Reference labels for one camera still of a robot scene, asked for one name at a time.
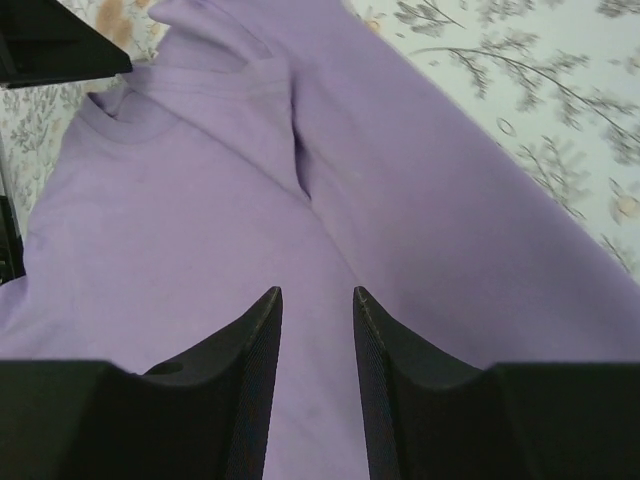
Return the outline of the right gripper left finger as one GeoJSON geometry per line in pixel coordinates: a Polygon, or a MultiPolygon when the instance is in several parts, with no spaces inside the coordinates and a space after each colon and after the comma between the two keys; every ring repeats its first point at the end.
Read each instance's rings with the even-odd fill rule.
{"type": "Polygon", "coordinates": [[[142,375],[105,361],[1,365],[5,479],[259,479],[283,299],[142,375]]]}

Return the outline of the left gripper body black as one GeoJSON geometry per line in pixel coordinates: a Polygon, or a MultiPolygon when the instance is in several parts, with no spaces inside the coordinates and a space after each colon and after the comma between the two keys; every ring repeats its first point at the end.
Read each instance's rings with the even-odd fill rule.
{"type": "Polygon", "coordinates": [[[129,55],[58,1],[1,3],[1,86],[31,88],[132,71],[129,55]]]}

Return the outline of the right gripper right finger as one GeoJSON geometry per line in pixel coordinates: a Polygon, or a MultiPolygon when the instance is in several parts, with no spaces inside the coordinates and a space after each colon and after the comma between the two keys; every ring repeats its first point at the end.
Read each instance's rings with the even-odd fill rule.
{"type": "Polygon", "coordinates": [[[353,328],[373,479],[635,479],[635,363],[478,369],[395,320],[364,288],[353,328]]]}

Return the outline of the purple t shirt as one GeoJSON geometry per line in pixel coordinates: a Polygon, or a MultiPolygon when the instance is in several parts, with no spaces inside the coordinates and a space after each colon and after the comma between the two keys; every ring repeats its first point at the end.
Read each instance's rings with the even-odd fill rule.
{"type": "Polygon", "coordinates": [[[1,289],[1,355],[141,373],[283,291],[264,475],[365,479],[356,286],[479,367],[635,361],[639,288],[339,1],[161,1],[88,95],[1,289]]]}

